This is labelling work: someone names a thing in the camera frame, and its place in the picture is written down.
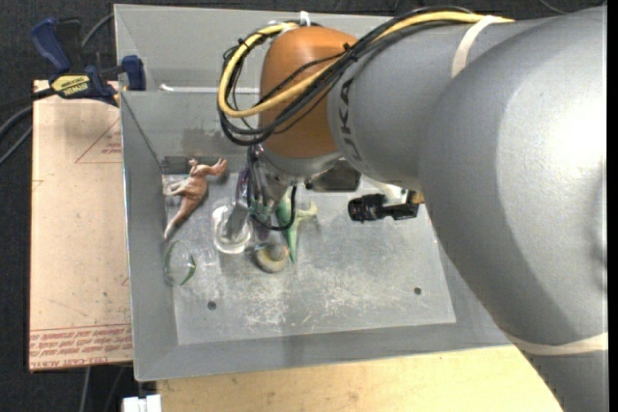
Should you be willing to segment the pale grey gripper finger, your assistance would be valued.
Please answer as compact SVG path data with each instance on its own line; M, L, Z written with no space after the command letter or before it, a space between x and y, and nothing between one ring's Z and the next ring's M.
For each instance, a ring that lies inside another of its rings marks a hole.
M268 247L270 242L271 225L269 222L260 221L257 218L253 219L253 227L255 234L255 247L256 251L264 250Z
M234 206L225 224L225 238L229 241L245 241L250 236L247 224L248 211L244 206Z

